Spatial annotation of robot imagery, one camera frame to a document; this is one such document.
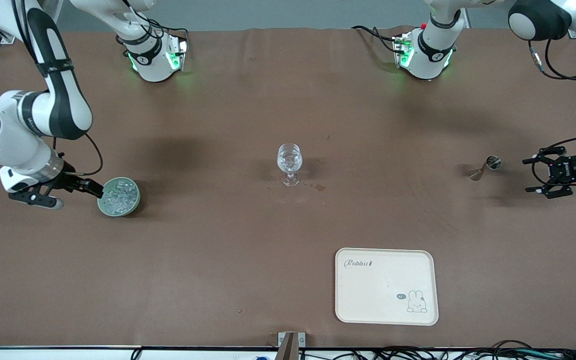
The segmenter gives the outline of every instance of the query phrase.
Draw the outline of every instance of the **table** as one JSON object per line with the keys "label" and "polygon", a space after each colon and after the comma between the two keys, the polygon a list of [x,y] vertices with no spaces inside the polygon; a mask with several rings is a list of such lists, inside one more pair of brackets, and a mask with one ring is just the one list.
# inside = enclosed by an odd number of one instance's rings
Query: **table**
{"label": "table", "polygon": [[[143,205],[108,218],[60,193],[50,211],[0,185],[0,345],[262,346],[298,330],[325,347],[576,347],[576,194],[525,193],[521,163],[576,137],[576,82],[540,75],[508,30],[465,30],[432,82],[355,30],[192,33],[187,71],[161,83],[108,33],[63,36],[105,160],[94,178],[137,180]],[[576,41],[552,52],[576,74]],[[18,43],[0,50],[8,89],[45,89]],[[305,157],[297,187],[279,181],[286,142]],[[98,166],[85,139],[58,150]],[[502,170],[464,176],[489,155]],[[431,253],[438,323],[338,321],[344,247]]]}

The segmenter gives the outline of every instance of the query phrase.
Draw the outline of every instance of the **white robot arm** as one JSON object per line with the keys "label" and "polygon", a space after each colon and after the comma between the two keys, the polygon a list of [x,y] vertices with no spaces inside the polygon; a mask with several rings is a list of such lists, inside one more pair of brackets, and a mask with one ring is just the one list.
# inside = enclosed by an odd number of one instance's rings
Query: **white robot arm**
{"label": "white robot arm", "polygon": [[141,12],[156,0],[70,0],[77,8],[114,30],[128,49],[132,68],[147,82],[162,82],[183,70],[188,41],[168,34],[166,28]]}
{"label": "white robot arm", "polygon": [[576,32],[576,0],[518,0],[508,25],[526,41],[561,39],[569,29]]}
{"label": "white robot arm", "polygon": [[430,7],[430,21],[396,38],[397,66],[420,79],[434,79],[448,66],[455,41],[466,26],[461,9],[499,4],[503,0],[423,0]]}
{"label": "white robot arm", "polygon": [[[103,188],[75,169],[41,137],[75,140],[92,125],[73,63],[62,37],[36,0],[0,0],[0,29],[24,39],[48,90],[10,90],[0,96],[0,180],[9,198],[57,209],[63,203],[53,189],[88,192],[101,198]],[[42,186],[46,193],[40,193]]]}

